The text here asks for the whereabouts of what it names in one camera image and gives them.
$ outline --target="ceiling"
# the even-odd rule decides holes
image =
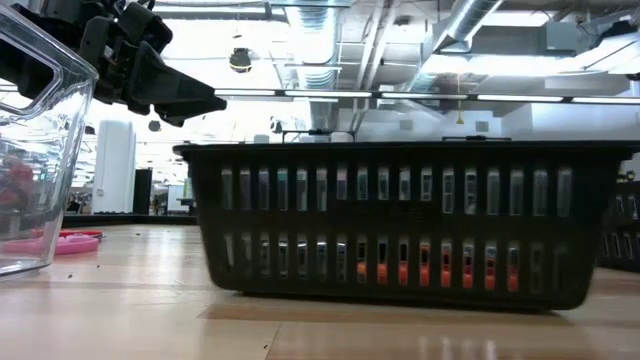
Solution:
[[[576,16],[598,18],[638,6],[637,0],[578,2],[581,7],[569,14],[565,21],[574,21]],[[302,62],[301,54],[317,51],[318,44],[305,42],[285,22],[247,20],[251,18],[248,15],[249,10],[237,3],[206,0],[190,0],[188,3],[180,0],[157,0],[155,11],[163,16],[174,33],[172,43],[162,54],[167,64],[216,88],[299,86],[297,71],[308,67]],[[335,88],[353,90],[366,87],[365,85],[370,83],[374,89],[380,86],[403,89],[422,67],[423,45],[433,35],[432,26],[449,16],[452,3],[452,0],[356,0],[349,8],[336,10],[339,36],[335,45],[335,62],[330,66],[337,71]],[[572,3],[573,0],[506,0],[483,23],[489,30],[492,26],[510,27],[502,29],[503,34],[500,36],[504,38],[490,34],[489,30],[484,34],[478,32],[478,37],[491,39],[491,43],[500,47],[501,44],[513,42],[513,36],[512,40],[509,40],[509,34],[514,34],[511,29],[540,27],[556,12],[566,9]],[[390,8],[394,4],[398,6],[391,11]],[[382,15],[377,27],[373,29],[377,7],[381,8]],[[280,19],[278,16],[284,14],[284,10],[277,6],[273,6],[271,11],[276,16],[274,19]],[[368,51],[367,34],[375,33],[374,30],[377,30],[378,36],[372,41],[369,61],[363,63],[363,53],[366,55]],[[229,56],[237,47],[251,50],[253,68],[247,74],[237,74],[229,68]],[[373,63],[376,52],[381,54],[381,62],[378,65]],[[489,65],[479,68],[486,70],[490,68]],[[366,75],[360,80],[359,75],[363,68]],[[510,72],[513,68],[511,65],[494,68],[496,69],[491,72],[481,74],[456,74],[445,70],[443,73],[435,74],[431,90],[490,94],[616,95],[627,90],[629,86],[622,75],[545,78],[531,75],[513,76]],[[513,107],[504,104],[483,106],[482,109],[494,111],[496,116],[503,115]],[[160,132],[151,132],[148,123],[156,120],[156,116],[137,116],[122,106],[107,106],[94,102],[87,122],[99,132],[99,123],[103,119],[132,119],[139,141],[137,166],[153,167],[154,176],[157,173],[157,179],[160,181],[180,182],[186,177],[186,167],[172,154],[173,145],[183,141],[246,141],[251,140],[255,134],[271,134],[273,140],[278,141],[280,136],[272,134],[269,129],[272,119],[281,119],[289,127],[307,128],[309,116],[309,104],[305,101],[230,101],[229,109],[224,112],[188,120],[183,128],[163,124]],[[76,175],[90,176],[93,172],[96,141],[96,135],[85,136]]]

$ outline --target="ceiling duct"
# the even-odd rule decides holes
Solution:
[[[469,52],[471,39],[482,26],[482,21],[494,12],[504,0],[457,0],[451,15],[434,25],[432,36],[425,41],[422,68],[408,83],[410,92],[428,92],[434,77],[425,69],[426,61],[434,52]]]
[[[296,57],[308,67],[300,67],[300,87],[311,90],[334,89],[337,71],[331,66],[336,62],[335,48],[338,40],[338,16],[333,8],[287,8],[291,26],[298,31],[299,46]],[[310,102],[311,128],[333,129],[338,117],[334,102]]]

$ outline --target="pink object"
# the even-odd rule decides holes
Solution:
[[[56,255],[79,254],[98,250],[100,240],[88,235],[59,237],[56,243]],[[42,238],[9,241],[2,245],[5,254],[40,255],[44,246]]]

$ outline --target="basket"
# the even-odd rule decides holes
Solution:
[[[637,199],[640,199],[640,182],[622,182],[616,185],[609,207],[610,221],[602,236],[599,266],[640,272]]]
[[[213,282],[527,309],[585,299],[638,143],[181,145]]]

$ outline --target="security camera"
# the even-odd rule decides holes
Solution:
[[[234,48],[233,53],[229,57],[229,67],[238,74],[245,74],[251,71],[251,58],[249,57],[249,49]]]
[[[270,129],[271,129],[271,132],[274,134],[282,134],[282,121],[272,116]]]

